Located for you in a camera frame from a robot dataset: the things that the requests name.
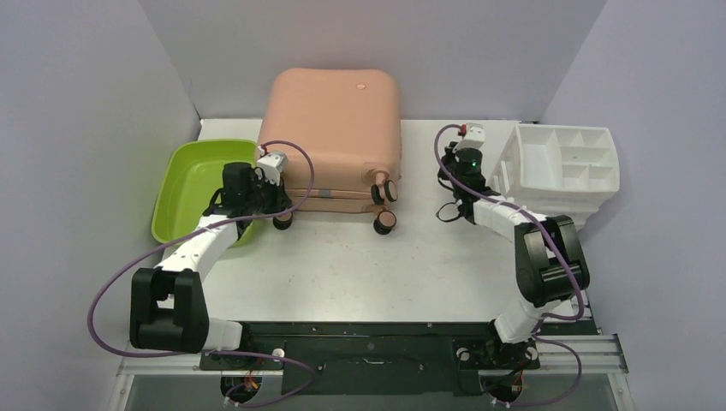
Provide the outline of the white plastic drawer organizer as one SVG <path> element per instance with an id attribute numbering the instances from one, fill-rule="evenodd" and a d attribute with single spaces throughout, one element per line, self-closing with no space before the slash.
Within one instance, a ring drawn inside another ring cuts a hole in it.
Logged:
<path id="1" fill-rule="evenodd" d="M 620 189 L 620 164 L 607 128 L 515 124 L 485 143 L 483 174 L 495 191 L 577 230 Z"/>

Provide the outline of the green plastic tray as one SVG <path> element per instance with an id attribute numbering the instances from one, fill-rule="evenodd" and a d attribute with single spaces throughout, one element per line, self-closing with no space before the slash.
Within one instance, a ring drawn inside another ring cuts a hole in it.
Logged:
<path id="1" fill-rule="evenodd" d="M 195 230 L 212 195 L 223 185 L 227 163 L 254 164 L 250 140 L 198 140 L 179 147 L 170 159 L 152 216 L 152 236 L 167 243 Z"/>

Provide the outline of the pink hard-shell suitcase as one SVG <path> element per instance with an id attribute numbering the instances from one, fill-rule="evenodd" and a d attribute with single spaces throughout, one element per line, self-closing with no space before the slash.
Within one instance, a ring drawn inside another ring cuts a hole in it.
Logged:
<path id="1" fill-rule="evenodd" d="M 274 80 L 258 137 L 284 152 L 285 192 L 300 211 L 371 213 L 389 234 L 398 199 L 399 88 L 378 69 L 290 68 Z"/>

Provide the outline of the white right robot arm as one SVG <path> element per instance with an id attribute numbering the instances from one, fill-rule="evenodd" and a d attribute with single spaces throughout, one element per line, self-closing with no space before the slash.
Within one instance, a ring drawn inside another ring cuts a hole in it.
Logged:
<path id="1" fill-rule="evenodd" d="M 574 221 L 515 205 L 490 188 L 481 172 L 483 154 L 451 143 L 444 149 L 438 180 L 454 197 L 458 216 L 511 241 L 516 297 L 488 326 L 483 356 L 495 367 L 535 360 L 533 334 L 552 309 L 581 295 L 590 272 Z"/>

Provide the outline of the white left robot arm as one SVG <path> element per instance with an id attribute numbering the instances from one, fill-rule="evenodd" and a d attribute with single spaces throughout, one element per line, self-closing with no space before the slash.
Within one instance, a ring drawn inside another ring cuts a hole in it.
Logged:
<path id="1" fill-rule="evenodd" d="M 225 164 L 222 186 L 199 219 L 199 235 L 156 266 L 134 273 L 129 330 L 134 348 L 189 354 L 219 350 L 235 368 L 253 362 L 256 347 L 243 336 L 243 325 L 209 315 L 202 283 L 223 252 L 245 233 L 251 216 L 291 207 L 282 177 L 286 163 L 284 154 L 272 152 L 256 164 Z"/>

